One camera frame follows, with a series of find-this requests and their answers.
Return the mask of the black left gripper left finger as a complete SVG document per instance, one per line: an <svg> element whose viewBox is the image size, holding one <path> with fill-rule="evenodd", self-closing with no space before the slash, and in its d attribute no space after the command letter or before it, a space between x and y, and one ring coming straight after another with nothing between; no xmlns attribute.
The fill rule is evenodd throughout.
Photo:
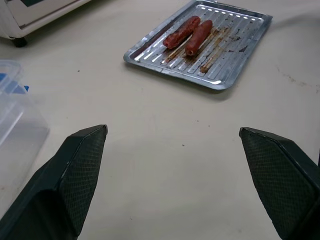
<svg viewBox="0 0 320 240"><path fill-rule="evenodd" d="M68 136L0 219L0 240L77 240L93 199L108 127Z"/></svg>

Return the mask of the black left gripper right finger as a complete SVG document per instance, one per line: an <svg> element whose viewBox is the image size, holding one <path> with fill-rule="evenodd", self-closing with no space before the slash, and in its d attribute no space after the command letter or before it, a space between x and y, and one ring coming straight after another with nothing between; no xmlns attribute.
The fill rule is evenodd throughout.
<svg viewBox="0 0 320 240"><path fill-rule="evenodd" d="M254 187L281 240L320 240L320 164L292 140L239 130Z"/></svg>

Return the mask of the red-brown sausage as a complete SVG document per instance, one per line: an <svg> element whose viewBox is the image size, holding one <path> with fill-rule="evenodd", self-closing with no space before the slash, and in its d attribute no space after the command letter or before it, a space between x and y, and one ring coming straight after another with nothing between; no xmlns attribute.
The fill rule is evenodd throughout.
<svg viewBox="0 0 320 240"><path fill-rule="evenodd" d="M168 35L167 38L162 42L162 44L169 50L176 48L193 33L200 22L200 17L190 17L175 32Z"/></svg>
<svg viewBox="0 0 320 240"><path fill-rule="evenodd" d="M187 56L194 56L198 49L200 48L201 44L204 40L208 37L213 27L213 22L211 20L206 20L198 27L195 28L193 34L189 41L186 43L185 46L185 54Z"/></svg>

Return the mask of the clear plastic container blue clips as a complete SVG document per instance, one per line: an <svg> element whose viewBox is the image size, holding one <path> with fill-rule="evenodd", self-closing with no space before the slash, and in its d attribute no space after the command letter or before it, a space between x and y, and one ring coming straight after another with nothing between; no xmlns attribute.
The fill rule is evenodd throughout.
<svg viewBox="0 0 320 240"><path fill-rule="evenodd" d="M49 134L49 126L22 82L23 69L0 59L0 160L33 162Z"/></svg>

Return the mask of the silver ribbed baking tray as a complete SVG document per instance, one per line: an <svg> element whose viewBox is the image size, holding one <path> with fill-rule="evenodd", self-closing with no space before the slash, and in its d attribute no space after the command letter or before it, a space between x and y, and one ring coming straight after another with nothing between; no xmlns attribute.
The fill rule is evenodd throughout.
<svg viewBox="0 0 320 240"><path fill-rule="evenodd" d="M192 16L211 20L216 29L231 27L231 31L195 58L179 55L165 61L163 41ZM162 75L226 90L236 82L271 22L272 16L267 14L214 0L191 0L130 48L123 59Z"/></svg>

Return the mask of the cream toaster oven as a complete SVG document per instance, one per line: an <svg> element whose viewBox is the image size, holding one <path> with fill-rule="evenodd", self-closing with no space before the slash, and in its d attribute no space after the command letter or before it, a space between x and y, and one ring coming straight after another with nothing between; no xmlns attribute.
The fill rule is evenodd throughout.
<svg viewBox="0 0 320 240"><path fill-rule="evenodd" d="M25 36L92 0L0 0L0 38L17 48Z"/></svg>

